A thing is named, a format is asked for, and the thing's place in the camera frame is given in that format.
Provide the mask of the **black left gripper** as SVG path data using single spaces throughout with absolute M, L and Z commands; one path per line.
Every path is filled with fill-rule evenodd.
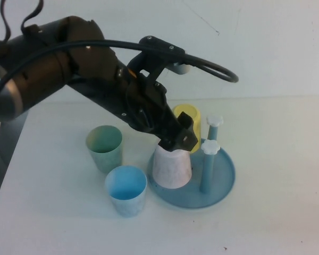
M 77 92 L 133 129 L 159 137 L 158 145 L 164 150 L 192 151 L 198 142 L 192 117 L 181 112 L 177 120 L 169 110 L 164 95 L 160 96 L 160 103 L 157 104 L 144 94 L 143 88 L 144 80 L 131 74 L 117 74 L 110 80 L 101 76 L 77 75 Z

